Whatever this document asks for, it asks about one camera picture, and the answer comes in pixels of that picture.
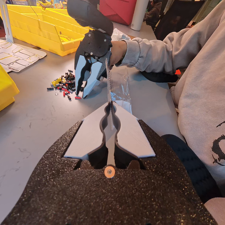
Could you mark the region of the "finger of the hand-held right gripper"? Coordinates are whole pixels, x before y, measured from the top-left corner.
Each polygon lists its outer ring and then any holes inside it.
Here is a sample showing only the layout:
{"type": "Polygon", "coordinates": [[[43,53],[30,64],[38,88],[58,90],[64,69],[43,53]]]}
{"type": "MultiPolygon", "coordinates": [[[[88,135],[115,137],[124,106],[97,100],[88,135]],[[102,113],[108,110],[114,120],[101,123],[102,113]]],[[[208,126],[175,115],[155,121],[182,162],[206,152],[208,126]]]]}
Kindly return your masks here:
{"type": "Polygon", "coordinates": [[[106,66],[102,63],[97,61],[94,58],[88,59],[88,62],[91,63],[90,69],[85,72],[85,78],[83,81],[86,81],[85,87],[83,89],[83,99],[85,99],[93,88],[99,85],[100,81],[103,79],[101,78],[104,76],[104,71],[106,66]]]}
{"type": "Polygon", "coordinates": [[[83,96],[87,96],[92,91],[92,57],[79,55],[77,65],[75,67],[75,88],[76,95],[79,94],[83,81],[86,82],[83,88],[83,96]]]}

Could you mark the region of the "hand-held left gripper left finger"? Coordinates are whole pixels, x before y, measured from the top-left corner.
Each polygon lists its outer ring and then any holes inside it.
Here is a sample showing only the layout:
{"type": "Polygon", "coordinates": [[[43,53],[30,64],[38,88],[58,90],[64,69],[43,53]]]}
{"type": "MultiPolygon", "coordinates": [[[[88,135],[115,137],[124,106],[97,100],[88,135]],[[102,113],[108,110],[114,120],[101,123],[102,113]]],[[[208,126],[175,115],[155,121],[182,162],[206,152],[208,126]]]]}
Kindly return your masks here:
{"type": "Polygon", "coordinates": [[[74,159],[103,159],[106,154],[104,129],[108,125],[110,102],[85,117],[64,157],[74,159]]]}

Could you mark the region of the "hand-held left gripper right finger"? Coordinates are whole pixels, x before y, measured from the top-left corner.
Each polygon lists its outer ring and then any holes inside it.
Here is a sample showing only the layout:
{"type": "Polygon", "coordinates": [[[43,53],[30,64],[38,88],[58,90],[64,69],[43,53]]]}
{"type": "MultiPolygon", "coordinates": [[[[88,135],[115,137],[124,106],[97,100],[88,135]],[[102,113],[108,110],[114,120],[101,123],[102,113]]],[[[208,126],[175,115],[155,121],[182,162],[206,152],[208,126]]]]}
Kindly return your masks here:
{"type": "Polygon", "coordinates": [[[156,154],[141,128],[138,118],[112,101],[112,120],[116,128],[115,143],[135,158],[155,157],[156,154]]]}

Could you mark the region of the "pile of mixed small plastic parts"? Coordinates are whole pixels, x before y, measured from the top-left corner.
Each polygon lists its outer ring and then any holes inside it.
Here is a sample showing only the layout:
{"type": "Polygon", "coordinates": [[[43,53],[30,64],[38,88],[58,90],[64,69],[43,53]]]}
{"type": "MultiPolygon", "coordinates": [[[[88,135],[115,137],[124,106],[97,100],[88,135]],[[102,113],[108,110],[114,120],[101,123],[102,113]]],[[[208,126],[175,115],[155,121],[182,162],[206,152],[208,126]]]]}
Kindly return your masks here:
{"type": "MultiPolygon", "coordinates": [[[[48,92],[54,91],[55,95],[62,94],[63,98],[67,98],[70,102],[72,101],[72,94],[75,94],[75,74],[73,70],[68,70],[64,75],[61,75],[58,78],[55,78],[50,86],[46,88],[48,92]]],[[[76,95],[73,97],[76,100],[80,100],[81,97],[76,95]]]]}

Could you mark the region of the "clear plastic bag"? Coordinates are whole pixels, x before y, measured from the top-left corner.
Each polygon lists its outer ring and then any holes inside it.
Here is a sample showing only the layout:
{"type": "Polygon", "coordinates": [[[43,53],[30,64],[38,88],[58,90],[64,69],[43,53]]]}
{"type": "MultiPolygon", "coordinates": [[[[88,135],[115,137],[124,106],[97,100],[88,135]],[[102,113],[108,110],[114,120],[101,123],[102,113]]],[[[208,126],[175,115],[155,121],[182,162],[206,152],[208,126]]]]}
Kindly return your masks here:
{"type": "Polygon", "coordinates": [[[128,68],[116,67],[110,70],[108,59],[105,60],[105,65],[108,101],[115,101],[119,106],[132,114],[128,68]]]}

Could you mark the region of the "person's right forearm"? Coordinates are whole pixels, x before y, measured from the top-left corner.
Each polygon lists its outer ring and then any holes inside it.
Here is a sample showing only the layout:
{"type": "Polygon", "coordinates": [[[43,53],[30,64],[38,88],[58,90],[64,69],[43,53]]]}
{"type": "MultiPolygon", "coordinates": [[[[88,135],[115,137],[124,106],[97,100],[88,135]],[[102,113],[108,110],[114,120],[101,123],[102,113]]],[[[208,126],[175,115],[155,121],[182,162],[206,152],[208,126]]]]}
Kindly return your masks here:
{"type": "Polygon", "coordinates": [[[204,55],[210,42],[221,50],[225,37],[225,1],[221,1],[201,22],[190,29],[168,34],[163,41],[134,38],[124,41],[126,54],[117,65],[135,67],[139,71],[173,74],[187,68],[197,55],[204,55]]]}

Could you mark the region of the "grey desk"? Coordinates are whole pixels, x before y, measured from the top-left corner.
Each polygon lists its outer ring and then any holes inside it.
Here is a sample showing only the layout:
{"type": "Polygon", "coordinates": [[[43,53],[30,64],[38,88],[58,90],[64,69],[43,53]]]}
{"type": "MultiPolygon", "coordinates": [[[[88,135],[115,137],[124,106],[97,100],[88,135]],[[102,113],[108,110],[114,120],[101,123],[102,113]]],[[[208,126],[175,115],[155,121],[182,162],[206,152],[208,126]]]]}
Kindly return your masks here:
{"type": "MultiPolygon", "coordinates": [[[[107,80],[94,87],[86,99],[72,100],[62,92],[47,91],[51,82],[74,70],[75,53],[46,57],[20,72],[9,75],[19,89],[15,102],[0,112],[0,223],[12,210],[35,166],[48,150],[78,120],[108,101],[107,80]]],[[[136,68],[113,67],[128,71],[132,114],[143,120],[159,136],[173,134],[184,140],[167,83],[147,80],[136,68]]]]}

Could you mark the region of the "person's right hand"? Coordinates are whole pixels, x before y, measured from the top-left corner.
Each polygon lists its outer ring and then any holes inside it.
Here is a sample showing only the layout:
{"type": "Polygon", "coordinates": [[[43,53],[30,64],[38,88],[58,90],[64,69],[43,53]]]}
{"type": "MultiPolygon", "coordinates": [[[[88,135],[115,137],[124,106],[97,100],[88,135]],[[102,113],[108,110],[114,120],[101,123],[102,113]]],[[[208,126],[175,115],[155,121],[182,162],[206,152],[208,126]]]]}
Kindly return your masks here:
{"type": "Polygon", "coordinates": [[[126,51],[127,51],[127,43],[125,41],[112,41],[112,47],[111,47],[111,57],[110,57],[110,69],[113,65],[116,64],[122,64],[126,65],[125,63],[122,63],[121,61],[125,57],[126,51]]]}

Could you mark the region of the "crumpled clear plastic wrap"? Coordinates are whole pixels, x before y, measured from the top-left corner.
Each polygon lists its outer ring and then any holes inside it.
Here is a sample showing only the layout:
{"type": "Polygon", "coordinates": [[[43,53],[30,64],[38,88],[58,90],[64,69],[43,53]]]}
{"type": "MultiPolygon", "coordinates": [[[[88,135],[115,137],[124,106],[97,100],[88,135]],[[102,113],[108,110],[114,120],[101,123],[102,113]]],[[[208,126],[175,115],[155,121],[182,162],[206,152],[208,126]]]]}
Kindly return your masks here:
{"type": "Polygon", "coordinates": [[[121,41],[121,40],[131,41],[131,38],[128,35],[124,34],[117,28],[114,28],[111,39],[112,39],[112,41],[121,41]]]}

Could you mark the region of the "red box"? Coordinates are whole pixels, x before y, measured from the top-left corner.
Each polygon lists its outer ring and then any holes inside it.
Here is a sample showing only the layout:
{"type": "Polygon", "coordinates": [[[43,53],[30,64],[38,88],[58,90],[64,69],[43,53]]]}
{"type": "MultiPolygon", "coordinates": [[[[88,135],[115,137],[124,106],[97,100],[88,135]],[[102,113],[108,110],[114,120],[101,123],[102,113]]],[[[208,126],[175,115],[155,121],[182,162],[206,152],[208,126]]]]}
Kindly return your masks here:
{"type": "Polygon", "coordinates": [[[136,0],[100,0],[99,11],[111,21],[129,26],[136,0]]]}

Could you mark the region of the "white bottle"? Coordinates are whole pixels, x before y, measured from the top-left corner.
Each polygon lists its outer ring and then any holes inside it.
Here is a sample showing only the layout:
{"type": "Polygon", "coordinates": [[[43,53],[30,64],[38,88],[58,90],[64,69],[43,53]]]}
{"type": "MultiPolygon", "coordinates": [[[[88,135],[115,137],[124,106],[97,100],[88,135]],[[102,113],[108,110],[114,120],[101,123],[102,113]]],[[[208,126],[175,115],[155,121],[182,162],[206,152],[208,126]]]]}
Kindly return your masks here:
{"type": "Polygon", "coordinates": [[[132,30],[140,31],[148,3],[149,3],[149,0],[137,0],[136,1],[134,15],[133,15],[133,19],[131,22],[132,30]]]}

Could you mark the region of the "robot kit box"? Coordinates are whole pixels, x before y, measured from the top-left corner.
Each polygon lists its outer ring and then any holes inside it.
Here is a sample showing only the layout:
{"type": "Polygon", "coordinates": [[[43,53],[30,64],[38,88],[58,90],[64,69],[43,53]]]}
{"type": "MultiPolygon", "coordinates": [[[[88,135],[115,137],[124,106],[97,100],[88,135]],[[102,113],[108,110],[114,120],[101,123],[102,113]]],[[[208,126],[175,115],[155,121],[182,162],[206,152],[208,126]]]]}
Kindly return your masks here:
{"type": "Polygon", "coordinates": [[[67,0],[36,0],[36,6],[46,8],[67,9],[67,0]]]}

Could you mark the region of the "yellow flat box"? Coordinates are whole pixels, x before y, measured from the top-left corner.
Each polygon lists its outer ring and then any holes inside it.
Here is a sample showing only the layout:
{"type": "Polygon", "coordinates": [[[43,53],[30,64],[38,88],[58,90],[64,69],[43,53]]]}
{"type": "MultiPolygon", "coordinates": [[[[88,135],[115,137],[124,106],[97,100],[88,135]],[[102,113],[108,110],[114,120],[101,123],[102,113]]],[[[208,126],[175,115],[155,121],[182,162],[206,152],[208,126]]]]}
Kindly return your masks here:
{"type": "Polygon", "coordinates": [[[0,66],[0,111],[15,101],[19,90],[2,66],[0,66]]]}

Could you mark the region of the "person's beige printed sweatshirt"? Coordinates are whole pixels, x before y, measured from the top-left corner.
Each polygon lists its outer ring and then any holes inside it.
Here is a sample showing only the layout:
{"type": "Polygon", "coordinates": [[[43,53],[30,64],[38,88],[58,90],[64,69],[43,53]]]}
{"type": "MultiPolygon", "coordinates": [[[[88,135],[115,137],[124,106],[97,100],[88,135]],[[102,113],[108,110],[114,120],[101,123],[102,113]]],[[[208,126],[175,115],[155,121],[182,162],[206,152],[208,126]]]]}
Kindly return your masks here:
{"type": "Polygon", "coordinates": [[[173,39],[173,67],[187,68],[174,88],[178,125],[225,194],[225,1],[173,39]]]}

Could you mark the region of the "black high-back chair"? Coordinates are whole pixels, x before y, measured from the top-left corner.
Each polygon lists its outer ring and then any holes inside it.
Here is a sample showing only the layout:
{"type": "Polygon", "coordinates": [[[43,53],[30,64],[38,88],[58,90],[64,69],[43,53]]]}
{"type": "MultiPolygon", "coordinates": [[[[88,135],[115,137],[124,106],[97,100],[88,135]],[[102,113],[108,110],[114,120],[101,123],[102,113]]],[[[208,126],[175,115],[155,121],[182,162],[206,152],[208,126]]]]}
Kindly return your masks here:
{"type": "Polygon", "coordinates": [[[175,0],[163,18],[160,19],[154,31],[156,39],[163,41],[169,33],[179,32],[186,28],[203,6],[204,2],[204,0],[175,0]]]}

